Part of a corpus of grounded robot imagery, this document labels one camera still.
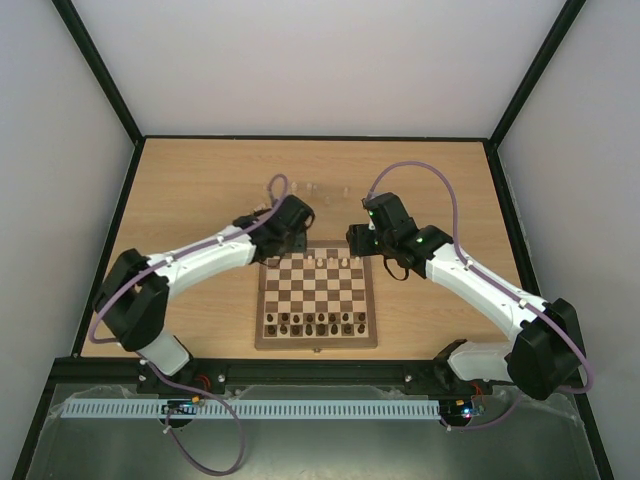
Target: cable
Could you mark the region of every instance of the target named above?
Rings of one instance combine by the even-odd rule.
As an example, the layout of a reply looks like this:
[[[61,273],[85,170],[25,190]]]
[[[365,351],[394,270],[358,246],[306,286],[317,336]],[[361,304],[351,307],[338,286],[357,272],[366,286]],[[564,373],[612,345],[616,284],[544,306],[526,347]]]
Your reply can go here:
[[[238,238],[241,235],[246,235],[247,233],[251,233],[253,232],[256,228],[261,227],[262,225],[264,225],[273,215],[275,215],[276,211],[278,211],[278,209],[280,208],[280,206],[282,205],[282,202],[284,202],[284,199],[287,196],[287,191],[289,190],[289,179],[283,175],[282,173],[278,173],[276,175],[274,175],[271,180],[269,180],[269,183],[267,184],[267,191],[269,192],[269,196],[270,198],[274,198],[273,197],[273,184],[275,183],[275,181],[277,179],[282,179],[283,182],[283,189],[282,189],[282,193],[280,194],[280,196],[278,197],[278,199],[275,201],[275,204],[273,205],[273,207],[271,208],[271,210],[269,210],[267,213],[265,213],[263,216],[261,216],[257,222],[255,222],[254,224],[248,226],[247,228],[240,230],[238,232],[234,232],[231,235],[229,235],[228,237],[224,237],[222,239],[222,242],[228,241],[228,240],[233,240],[234,238]],[[199,250],[202,250],[203,248],[208,248],[208,247],[212,247],[214,245],[217,245],[218,243],[220,243],[219,237],[216,238],[212,238],[210,240],[207,240],[205,242],[202,243],[197,243],[195,245],[192,245],[189,248],[186,248],[185,250],[182,250],[179,253],[176,253],[175,255],[173,255],[173,260],[179,260],[182,257],[185,257],[187,255],[190,255],[194,252],[197,252]],[[109,309],[111,307],[113,307],[113,305],[120,300],[120,298],[129,291],[130,288],[132,288],[133,286],[135,286],[136,284],[138,284],[142,279],[144,279],[146,276],[151,275],[153,272],[155,272],[156,270],[164,267],[167,265],[167,261],[166,260],[161,260],[158,263],[155,263],[147,268],[145,268],[144,270],[142,270],[140,273],[138,273],[136,276],[134,276],[131,280],[129,280],[127,283],[125,283],[122,287],[120,287],[120,289],[118,289],[116,291],[116,293],[109,299],[107,300],[107,303],[104,304],[104,306],[100,309],[100,311],[96,314],[96,319],[93,322],[93,325],[91,325],[91,327],[89,328],[89,341],[91,341],[92,343],[97,343],[97,344],[103,344],[103,343],[116,343],[118,340],[116,338],[96,338],[96,330],[98,329],[98,326],[100,325],[100,322],[102,321],[102,319],[104,318],[104,316],[106,315],[106,313],[109,311]]]
[[[447,430],[459,430],[459,431],[463,431],[463,432],[473,431],[473,430],[484,430],[485,428],[495,427],[496,425],[499,425],[502,422],[504,422],[509,417],[509,415],[511,415],[513,413],[513,411],[516,409],[518,404],[522,401],[522,398],[523,398],[522,394],[519,394],[516,397],[516,399],[513,401],[511,406],[507,409],[506,412],[504,412],[502,415],[500,415],[495,420],[491,420],[490,422],[483,423],[482,425],[467,425],[465,427],[453,427],[453,426],[449,425],[444,418],[440,419],[440,423],[442,425],[444,425],[445,427],[447,427]]]
[[[193,466],[194,468],[196,468],[200,472],[202,472],[202,473],[204,473],[206,475],[210,475],[212,477],[223,477],[225,475],[229,475],[229,474],[237,471],[240,468],[240,464],[242,463],[242,459],[244,457],[244,451],[245,451],[246,446],[247,446],[247,436],[244,433],[244,429],[242,428],[242,422],[240,421],[240,418],[238,417],[238,414],[231,407],[231,405],[229,405],[227,402],[225,402],[218,395],[214,395],[213,393],[207,392],[206,390],[201,390],[199,388],[189,387],[187,385],[181,385],[179,383],[172,382],[167,377],[165,377],[164,374],[153,363],[147,361],[147,365],[149,365],[149,368],[151,368],[153,373],[165,385],[167,385],[169,387],[172,387],[172,388],[177,388],[177,389],[180,389],[180,390],[184,390],[186,392],[197,393],[198,395],[202,395],[203,397],[207,397],[207,398],[210,398],[211,400],[215,400],[216,402],[218,402],[220,405],[222,405],[225,408],[225,410],[227,412],[229,412],[229,414],[233,417],[233,420],[236,422],[236,425],[238,426],[238,433],[240,435],[240,451],[238,452],[238,458],[236,458],[236,461],[227,470],[223,470],[223,471],[212,470],[210,468],[205,467],[200,462],[198,462],[195,458],[193,458],[191,456],[191,454],[189,452],[187,452],[186,448],[184,448],[184,445],[182,445],[182,443],[180,443],[180,440],[178,440],[177,435],[173,432],[173,429],[171,428],[171,425],[169,424],[169,421],[171,420],[171,413],[172,413],[171,411],[169,411],[167,413],[167,416],[166,416],[165,420],[164,420],[165,433],[169,434],[169,436],[171,437],[173,442],[176,444],[176,446],[180,450],[180,453],[185,458],[185,460],[187,460],[187,462],[189,462],[191,464],[191,466]]]
[[[387,175],[387,173],[389,173],[391,170],[393,170],[395,168],[406,167],[406,166],[416,166],[416,167],[426,168],[427,170],[435,173],[438,176],[438,178],[440,178],[440,180],[442,180],[442,183],[444,183],[445,187],[447,187],[447,190],[449,192],[449,196],[451,197],[451,204],[452,204],[452,207],[453,207],[453,246],[454,246],[456,255],[458,256],[458,258],[460,259],[462,264],[465,267],[467,267],[469,270],[471,270],[473,273],[475,273],[477,276],[482,278],[485,282],[489,283],[491,286],[493,286],[494,288],[496,288],[497,290],[499,290],[500,292],[505,294],[507,297],[511,298],[513,301],[515,301],[517,303],[520,303],[521,301],[523,301],[523,299],[520,298],[518,295],[516,295],[515,293],[511,292],[506,287],[500,285],[500,283],[495,281],[489,275],[487,275],[482,270],[480,270],[477,267],[475,267],[473,265],[473,262],[469,263],[469,259],[467,257],[465,257],[464,254],[462,253],[462,248],[460,247],[460,239],[458,237],[458,219],[459,219],[458,218],[459,217],[459,215],[458,215],[458,200],[456,198],[455,192],[453,191],[453,187],[452,187],[451,183],[449,182],[449,180],[447,180],[447,177],[445,177],[444,174],[440,170],[438,170],[437,168],[429,165],[428,163],[418,162],[418,161],[414,161],[414,160],[409,160],[409,161],[406,161],[406,162],[394,163],[393,165],[390,165],[387,168],[385,168],[382,171],[382,173],[380,173],[380,175],[378,175],[378,178],[376,178],[376,180],[373,182],[373,185],[369,189],[369,193],[367,194],[367,199],[370,199],[374,195],[376,187],[378,186],[380,181],[385,177],[385,175]],[[589,390],[591,390],[591,388],[593,387],[593,379],[595,377],[595,373],[594,373],[594,371],[593,371],[593,369],[591,367],[591,364],[589,363],[587,358],[584,356],[584,354],[582,353],[580,348],[578,348],[578,346],[575,344],[575,342],[573,340],[571,340],[569,335],[567,335],[564,332],[564,330],[562,330],[553,320],[551,320],[551,318],[549,318],[549,316],[547,316],[544,312],[541,312],[540,310],[538,310],[536,307],[531,305],[529,302],[526,302],[526,300],[524,302],[526,304],[525,308],[527,308],[527,310],[529,310],[530,312],[534,313],[538,318],[541,318],[560,338],[562,338],[562,340],[567,344],[569,349],[578,358],[578,360],[580,360],[580,363],[584,367],[587,380],[586,380],[585,385],[583,387],[581,387],[581,388],[572,388],[572,387],[569,387],[569,386],[562,385],[562,386],[558,387],[558,390],[561,390],[561,391],[566,392],[566,393],[572,393],[572,394],[586,393]]]

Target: wooden chessboard frame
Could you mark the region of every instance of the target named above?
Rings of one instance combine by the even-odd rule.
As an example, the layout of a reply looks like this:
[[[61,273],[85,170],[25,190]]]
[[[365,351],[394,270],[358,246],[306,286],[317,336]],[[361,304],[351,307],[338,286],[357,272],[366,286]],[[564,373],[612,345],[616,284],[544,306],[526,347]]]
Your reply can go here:
[[[348,249],[349,245],[344,240],[315,240],[309,241],[307,245],[308,249],[315,248],[336,248],[336,249]],[[307,350],[307,349],[325,349],[325,348],[376,348],[378,346],[378,332],[376,327],[376,313],[375,313],[375,296],[373,291],[373,275],[371,271],[371,259],[369,257],[363,257],[360,259],[361,268],[364,277],[364,292],[365,292],[365,305],[367,314],[367,328],[368,335],[366,337],[301,337],[301,338],[277,338],[271,339],[263,335],[264,330],[264,316],[266,305],[266,284],[267,284],[267,271],[269,267],[265,264],[260,265],[258,275],[258,302],[256,309],[256,329],[255,329],[255,347],[258,350]],[[301,327],[305,325],[305,319],[302,318]],[[342,324],[341,319],[338,318],[338,324]],[[354,328],[357,326],[357,322],[353,321]]]

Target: table surface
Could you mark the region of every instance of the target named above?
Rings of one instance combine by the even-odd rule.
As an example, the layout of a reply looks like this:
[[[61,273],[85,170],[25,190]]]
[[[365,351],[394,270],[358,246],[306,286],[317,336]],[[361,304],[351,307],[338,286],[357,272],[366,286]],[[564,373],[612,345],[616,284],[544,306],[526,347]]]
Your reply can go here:
[[[316,212],[309,239],[344,239],[349,224],[367,221],[361,198],[373,180],[386,166],[403,160],[427,162],[447,176],[458,197],[462,246],[518,285],[484,149],[475,142],[149,139],[111,261],[129,248],[160,253],[212,235],[266,203],[265,185],[277,172],[300,185],[298,194]],[[318,186],[312,195],[307,183]],[[378,191],[396,193],[419,226],[433,224],[451,233],[449,195],[427,170],[397,169]],[[406,282],[392,279],[380,258],[373,260],[373,283],[378,323],[374,349],[256,350],[257,265],[188,289],[170,303],[165,325],[194,356],[214,358],[430,359],[458,338],[505,338],[445,288],[417,275]],[[104,325],[98,336],[110,336]],[[114,344],[89,341],[82,354],[132,355]]]

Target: wooden tabletop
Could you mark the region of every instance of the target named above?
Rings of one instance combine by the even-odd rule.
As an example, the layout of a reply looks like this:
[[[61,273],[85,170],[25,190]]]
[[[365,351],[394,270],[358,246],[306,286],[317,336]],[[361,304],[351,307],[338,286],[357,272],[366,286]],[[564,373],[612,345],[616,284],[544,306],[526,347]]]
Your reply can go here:
[[[367,222],[361,198],[388,165],[420,160],[451,181],[460,206],[465,250],[518,285],[515,263],[480,143],[149,139],[125,209],[112,260],[123,250],[161,253],[219,231],[267,202],[265,185],[285,173],[316,213],[312,240],[344,239],[347,226]],[[307,183],[317,185],[309,195]],[[419,226],[451,233],[444,185],[417,167],[397,169],[378,191],[396,193]],[[430,359],[458,338],[501,341],[487,318],[445,288],[417,275],[393,280],[373,260],[378,322],[375,349],[258,351],[254,347],[258,267],[204,281],[175,298],[165,325],[196,357],[283,359]],[[102,325],[98,336],[110,335]],[[84,345],[84,356],[131,355],[116,345]]]

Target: chessboard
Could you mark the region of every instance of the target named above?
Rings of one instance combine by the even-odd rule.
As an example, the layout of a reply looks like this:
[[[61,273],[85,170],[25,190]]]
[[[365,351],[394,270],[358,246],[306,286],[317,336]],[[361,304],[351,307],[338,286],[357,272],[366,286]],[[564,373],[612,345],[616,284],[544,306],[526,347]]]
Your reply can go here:
[[[257,349],[374,348],[378,345],[371,261],[344,241],[309,242],[305,253],[260,266]]]

